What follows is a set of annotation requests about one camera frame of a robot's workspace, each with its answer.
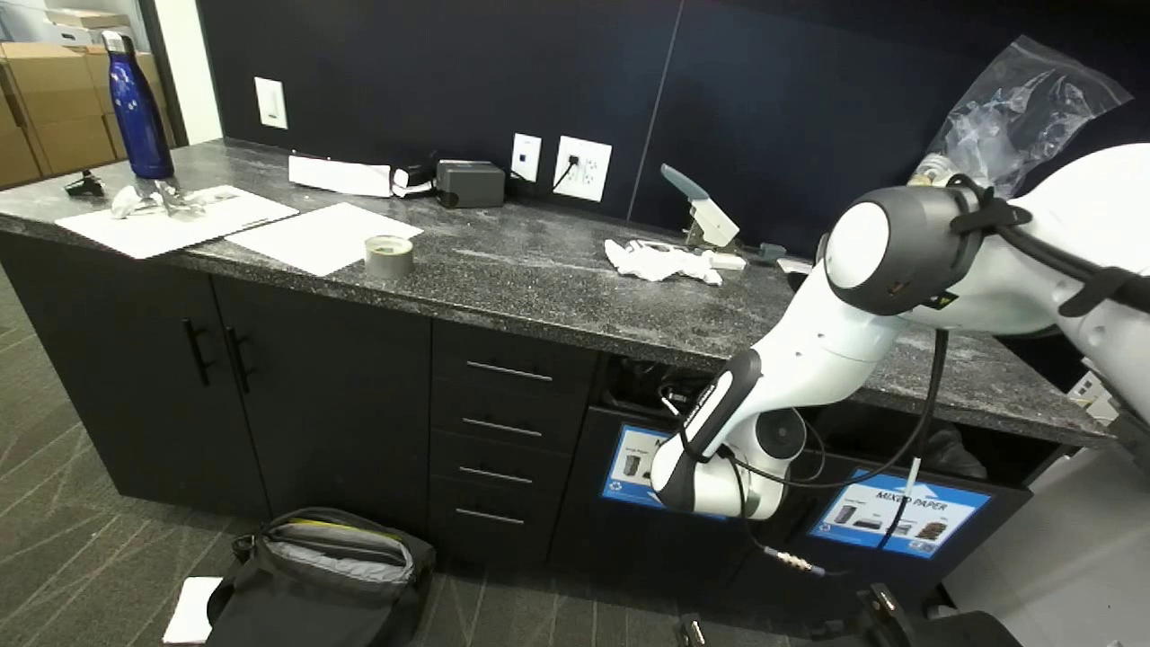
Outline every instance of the blue water bottle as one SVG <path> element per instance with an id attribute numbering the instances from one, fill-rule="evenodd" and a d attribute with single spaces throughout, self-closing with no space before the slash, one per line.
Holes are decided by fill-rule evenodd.
<path id="1" fill-rule="evenodd" d="M 118 137 L 136 181 L 149 181 L 149 182 L 174 181 L 174 153 L 164 143 L 154 98 L 136 65 L 133 40 L 121 34 L 105 34 L 105 48 L 108 48 L 111 109 L 115 109 Z"/>

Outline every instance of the plastic bag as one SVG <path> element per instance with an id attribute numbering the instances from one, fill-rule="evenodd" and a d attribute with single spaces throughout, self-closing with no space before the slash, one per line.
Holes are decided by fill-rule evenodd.
<path id="1" fill-rule="evenodd" d="M 1093 117 L 1134 92 L 1029 37 L 1013 40 L 945 115 L 918 182 L 968 171 L 1009 198 L 1016 182 Z"/>

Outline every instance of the cardboard box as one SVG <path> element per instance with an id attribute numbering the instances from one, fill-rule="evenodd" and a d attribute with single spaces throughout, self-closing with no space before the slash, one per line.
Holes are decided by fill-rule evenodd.
<path id="1" fill-rule="evenodd" d="M 0 186 L 17 186 L 29 181 L 41 181 L 41 164 L 16 110 L 16 98 L 0 85 Z"/>
<path id="2" fill-rule="evenodd" d="M 164 137 L 174 143 L 150 55 L 142 55 L 142 68 L 150 84 Z M 42 176 L 126 157 L 108 92 L 108 55 L 61 44 L 0 44 L 0 71 L 25 117 L 25 133 Z"/>

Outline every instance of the black bag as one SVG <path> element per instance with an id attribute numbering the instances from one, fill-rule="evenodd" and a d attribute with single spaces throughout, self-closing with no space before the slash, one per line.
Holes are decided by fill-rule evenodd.
<path id="1" fill-rule="evenodd" d="M 343 510 L 294 510 L 236 542 L 208 601 L 211 647 L 399 647 L 421 624 L 434 551 Z"/>

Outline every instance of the cabinet handle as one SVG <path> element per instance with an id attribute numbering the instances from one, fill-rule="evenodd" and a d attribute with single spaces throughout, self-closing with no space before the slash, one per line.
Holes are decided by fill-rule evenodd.
<path id="1" fill-rule="evenodd" d="M 487 466 L 472 466 L 472 464 L 461 464 L 461 473 L 473 473 L 473 479 L 489 479 L 489 482 L 513 482 L 513 484 L 526 484 L 526 488 L 535 484 L 535 479 L 520 479 L 520 473 L 508 473 L 508 471 L 487 471 Z"/>
<path id="2" fill-rule="evenodd" d="M 188 338 L 196 370 L 197 370 L 200 385 L 211 387 L 208 367 L 216 367 L 216 364 L 204 361 L 204 349 L 200 349 L 200 338 L 204 338 L 204 333 L 208 333 L 208 326 L 200 326 L 200 323 L 196 323 L 196 320 L 184 320 L 184 338 Z"/>
<path id="3" fill-rule="evenodd" d="M 464 425 L 499 433 L 499 436 L 544 437 L 544 433 L 535 433 L 535 428 L 495 425 L 495 419 L 481 419 L 481 418 L 464 418 Z"/>
<path id="4" fill-rule="evenodd" d="M 456 508 L 461 516 L 478 516 L 478 522 L 491 522 L 491 524 L 527 524 L 526 516 L 508 516 L 508 515 L 489 515 L 489 510 L 473 510 L 473 508 Z"/>
<path id="5" fill-rule="evenodd" d="M 236 377 L 236 387 L 248 394 L 253 392 L 253 370 L 243 364 L 243 344 L 253 341 L 248 333 L 226 326 L 226 355 L 229 355 L 229 367 L 234 367 L 234 377 Z"/>
<path id="6" fill-rule="evenodd" d="M 550 385 L 550 374 L 535 374 L 535 370 L 517 370 L 517 367 L 499 367 L 499 364 L 481 364 L 481 361 L 466 361 L 472 370 L 487 370 L 487 374 L 508 374 L 508 377 L 520 377 L 520 380 L 544 380 Z"/>

